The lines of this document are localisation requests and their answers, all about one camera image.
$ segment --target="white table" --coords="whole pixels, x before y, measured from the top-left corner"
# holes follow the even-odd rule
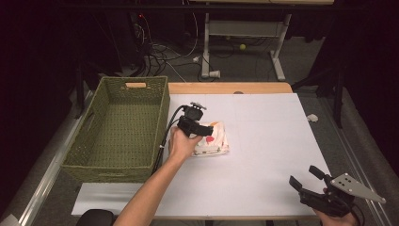
[[[332,5],[334,0],[191,0],[193,2],[230,3],[230,4],[288,4],[288,5]],[[284,43],[285,35],[290,24],[291,14],[285,14],[282,22],[249,22],[249,21],[218,21],[210,20],[209,13],[205,14],[204,47],[202,54],[202,74],[204,78],[220,77],[221,72],[210,72],[209,37],[271,37],[279,38],[275,50],[270,51],[272,64],[279,81],[285,81],[285,75],[279,62],[279,51]]]
[[[307,189],[325,186],[308,172],[329,173],[298,97],[280,94],[171,94],[179,105],[208,107],[201,121],[224,121],[231,152],[188,159],[170,184],[155,218],[315,218],[288,181]],[[83,184],[73,215],[101,208],[118,214],[140,185]]]

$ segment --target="human hand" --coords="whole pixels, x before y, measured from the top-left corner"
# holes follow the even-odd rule
[[[342,218],[334,218],[323,212],[313,209],[314,213],[322,220],[323,226],[357,226],[357,222],[352,213],[349,213]]]
[[[195,146],[201,140],[202,136],[189,138],[181,129],[173,126],[170,129],[169,158],[183,162],[193,154]]]

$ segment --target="folded cloth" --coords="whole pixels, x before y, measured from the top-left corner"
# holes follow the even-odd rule
[[[195,147],[193,156],[208,156],[229,152],[226,132],[223,121],[201,123],[204,126],[214,126],[211,136],[204,137]]]

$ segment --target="white board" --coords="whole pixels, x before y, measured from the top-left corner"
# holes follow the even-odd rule
[[[208,108],[201,121],[224,121],[231,150],[227,155],[187,159],[156,218],[314,216],[288,181],[293,175],[305,188],[321,193],[325,185],[308,172],[309,166],[329,171],[296,94],[173,94],[170,98],[169,117],[178,106],[198,102]],[[83,184],[72,214],[100,208],[117,215],[139,187]]]

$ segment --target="wicker basket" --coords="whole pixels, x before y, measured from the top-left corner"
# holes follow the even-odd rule
[[[143,183],[167,127],[168,78],[101,80],[62,168],[81,182]]]

